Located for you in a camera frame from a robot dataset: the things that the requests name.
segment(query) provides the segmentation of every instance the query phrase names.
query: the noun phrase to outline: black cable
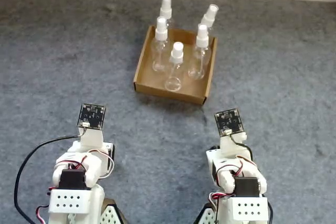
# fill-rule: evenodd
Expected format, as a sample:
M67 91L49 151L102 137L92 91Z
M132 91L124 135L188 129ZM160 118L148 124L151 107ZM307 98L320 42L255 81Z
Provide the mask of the black cable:
M215 224L217 224L218 207L219 207L219 197L217 198L217 209L216 209L216 219L215 219Z
M273 222L273 207L271 205L271 203L269 202L269 200L267 199L267 205L268 205L268 208L269 208L269 221L268 221L268 224L272 224Z
M231 138L231 140L232 140L236 145L239 145L239 146L241 146L241 147L247 148L247 150L250 152L251 161L253 161L253 153L252 153L251 148L248 147L246 144L237 143L237 142L233 139L232 135L230 135L230 138Z
M25 158L25 160L22 162L19 171L17 172L16 175L16 180L15 180L15 187L14 187L14 205L16 210L22 215L23 218L25 218L30 224L36 224L34 221L32 221L32 219L29 218L28 215L25 214L25 212L23 212L23 210L21 209L21 207L18 204L18 188L19 188L19 182L20 182L20 177L21 177L21 173L23 171L23 168L25 167L25 165L27 164L28 160L31 158L31 156L42 146L46 145L46 144L50 144L56 141L60 141L60 140L65 140L65 139L71 139L71 138L78 138L81 137L85 134L86 132L86 128L84 128L84 131L81 135L74 135L74 136L62 136L62 137L58 137L55 138L53 140L49 140L46 142L43 142L41 144L39 144L36 148L34 148Z

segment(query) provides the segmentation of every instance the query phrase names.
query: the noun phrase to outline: black circuit board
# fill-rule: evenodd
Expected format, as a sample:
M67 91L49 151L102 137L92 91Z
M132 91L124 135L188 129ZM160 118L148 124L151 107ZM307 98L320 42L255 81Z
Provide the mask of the black circuit board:
M106 106L83 103L78 117L78 127L83 122L90 123L89 129L101 130L103 128Z
M226 135L225 130L232 130L232 134L244 131L238 109L217 112L215 119L221 137Z

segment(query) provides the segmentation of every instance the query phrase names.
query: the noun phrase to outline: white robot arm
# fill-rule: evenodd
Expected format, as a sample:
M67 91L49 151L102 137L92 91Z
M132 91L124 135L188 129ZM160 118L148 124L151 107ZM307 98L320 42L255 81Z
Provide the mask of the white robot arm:
M124 223L116 206L109 206L102 215L105 194L97 181L114 168L114 146L104 142L102 135L105 111L105 106L82 105L78 120L81 138L56 160L49 224Z
M267 182L248 146L237 109L215 114L220 134L220 146L206 152L209 170L218 192L209 194L195 224L271 224L269 203L264 193Z

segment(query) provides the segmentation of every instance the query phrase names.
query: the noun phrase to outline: cardboard box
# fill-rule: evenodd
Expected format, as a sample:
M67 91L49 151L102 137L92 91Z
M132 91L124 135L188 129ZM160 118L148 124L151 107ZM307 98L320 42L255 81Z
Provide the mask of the cardboard box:
M214 70L217 38L209 38L209 45L212 50L211 58L202 80L193 80L185 72L183 79L183 86L178 92L170 92L165 90L164 81L166 75L156 73L152 69L151 57L151 41L155 36L155 27L150 26L145 42L143 44L138 66L134 76L134 88L137 92L145 94L157 95L160 97L167 97L196 104L204 104L211 87L211 79ZM184 44L184 62L187 64L192 56L192 47L195 43L196 33L180 30L170 29L169 37L171 41L180 41Z

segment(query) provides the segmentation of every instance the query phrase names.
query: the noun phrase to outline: white spray nozzle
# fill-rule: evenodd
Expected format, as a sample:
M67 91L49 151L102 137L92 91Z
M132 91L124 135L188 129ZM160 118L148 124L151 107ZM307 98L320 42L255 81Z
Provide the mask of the white spray nozzle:
M169 61L174 64L181 64L183 62L183 43L174 43Z
M204 24L199 24L196 37L196 46L204 48L208 47L208 45L209 45L208 28Z
M206 11L206 13L204 14L202 18L201 24L204 24L207 27L212 27L218 10L219 8L217 5L214 5L214 4L209 5L208 10Z
M172 17L172 0L162 0L160 16L170 19Z
M158 17L156 19L155 38L161 41L168 38L167 20L165 17Z

